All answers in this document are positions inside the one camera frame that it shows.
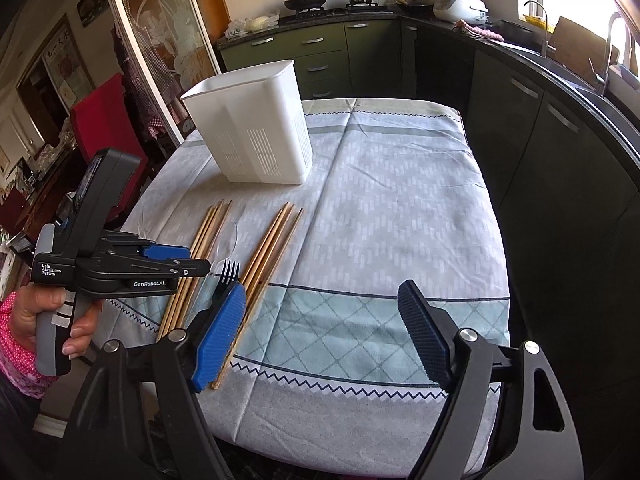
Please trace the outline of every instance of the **plastic bag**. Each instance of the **plastic bag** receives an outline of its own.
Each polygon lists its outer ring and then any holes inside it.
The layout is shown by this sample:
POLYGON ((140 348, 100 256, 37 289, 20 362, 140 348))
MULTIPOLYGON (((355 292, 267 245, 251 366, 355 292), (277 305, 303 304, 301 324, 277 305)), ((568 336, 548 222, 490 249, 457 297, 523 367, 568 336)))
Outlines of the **plastic bag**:
POLYGON ((228 40, 232 38, 238 38, 240 36, 246 36, 246 19, 233 20, 229 23, 229 26, 225 32, 225 36, 228 40))
POLYGON ((229 27, 225 32, 225 36, 228 40, 231 40, 232 38, 246 36, 249 32, 258 32, 259 30, 277 27, 279 19, 280 11, 276 11, 268 14, 267 16, 233 20, 231 23, 229 23, 229 27))
POLYGON ((274 14, 268 14, 267 16, 258 16, 252 20, 246 20, 246 30, 249 32, 257 32, 258 30, 277 27, 279 19, 279 11, 274 14))

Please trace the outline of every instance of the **human hand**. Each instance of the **human hand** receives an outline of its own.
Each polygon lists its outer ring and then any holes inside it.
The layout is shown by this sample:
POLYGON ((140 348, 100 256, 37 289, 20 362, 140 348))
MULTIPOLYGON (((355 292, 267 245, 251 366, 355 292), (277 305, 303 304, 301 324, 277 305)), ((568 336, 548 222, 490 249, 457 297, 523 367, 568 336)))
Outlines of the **human hand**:
MULTIPOLYGON (((9 330, 23 348, 36 351, 36 315, 56 310, 65 302, 65 289, 60 286, 30 283, 18 290, 9 318, 9 330)), ((74 359, 84 355, 98 324, 102 301, 94 301, 84 316, 71 326, 71 337, 62 347, 62 353, 74 359)))

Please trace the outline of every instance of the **tablecloth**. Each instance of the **tablecloth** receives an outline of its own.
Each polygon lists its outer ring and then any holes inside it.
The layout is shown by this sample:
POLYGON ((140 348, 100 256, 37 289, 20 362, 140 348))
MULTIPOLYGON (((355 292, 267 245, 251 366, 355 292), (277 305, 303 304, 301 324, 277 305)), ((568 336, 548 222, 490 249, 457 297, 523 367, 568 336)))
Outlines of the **tablecloth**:
MULTIPOLYGON (((303 106, 314 166, 302 186, 229 183, 196 132, 123 229, 189 246, 206 209, 232 199, 220 244, 244 265, 284 202, 304 207, 222 386, 200 394, 200 405, 216 436, 265 456, 403 478, 446 395, 420 364, 398 314, 398 286, 415 280, 459 326, 508 343, 500 232, 452 108, 372 99, 303 106)), ((154 341, 166 304, 109 301, 97 343, 154 341)), ((468 470, 484 457, 497 399, 493 384, 468 470)))

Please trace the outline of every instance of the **kitchen sink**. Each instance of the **kitchen sink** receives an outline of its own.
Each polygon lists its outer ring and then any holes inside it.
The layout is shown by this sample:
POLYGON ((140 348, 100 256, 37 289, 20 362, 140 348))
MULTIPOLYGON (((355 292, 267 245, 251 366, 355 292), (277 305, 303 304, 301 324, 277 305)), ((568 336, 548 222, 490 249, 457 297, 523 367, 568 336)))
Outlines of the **kitchen sink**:
POLYGON ((589 85, 589 83, 587 83, 580 76, 575 75, 567 67, 559 64, 558 62, 554 61, 549 57, 542 57, 537 52, 528 50, 526 48, 522 48, 517 45, 502 43, 502 42, 496 42, 496 43, 500 46, 504 46, 508 48, 512 52, 515 52, 516 54, 522 57, 526 57, 527 59, 529 59, 536 65, 538 65, 539 67, 544 68, 548 72, 551 72, 553 75, 563 79, 564 81, 569 83, 571 86, 574 86, 576 88, 582 88, 582 89, 592 88, 591 85, 589 85))
POLYGON ((604 97, 600 97, 595 92, 585 89, 576 88, 578 94, 586 99, 593 107, 603 114, 610 123, 612 123, 625 139, 633 145, 636 150, 640 148, 640 134, 629 120, 620 112, 611 102, 604 97))

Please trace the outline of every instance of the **gas stove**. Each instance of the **gas stove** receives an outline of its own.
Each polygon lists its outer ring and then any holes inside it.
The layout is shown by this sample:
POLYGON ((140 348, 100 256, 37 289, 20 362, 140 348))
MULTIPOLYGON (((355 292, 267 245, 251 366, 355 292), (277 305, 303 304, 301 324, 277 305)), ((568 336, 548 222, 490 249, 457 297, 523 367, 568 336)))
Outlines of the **gas stove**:
POLYGON ((286 25, 287 23, 308 22, 318 18, 345 16, 347 14, 357 14, 359 12, 375 12, 376 14, 394 13, 388 7, 380 6, 379 4, 357 4, 353 6, 347 4, 347 6, 339 7, 338 9, 325 9, 324 7, 320 7, 319 9, 300 10, 295 15, 280 18, 278 23, 280 25, 286 25))

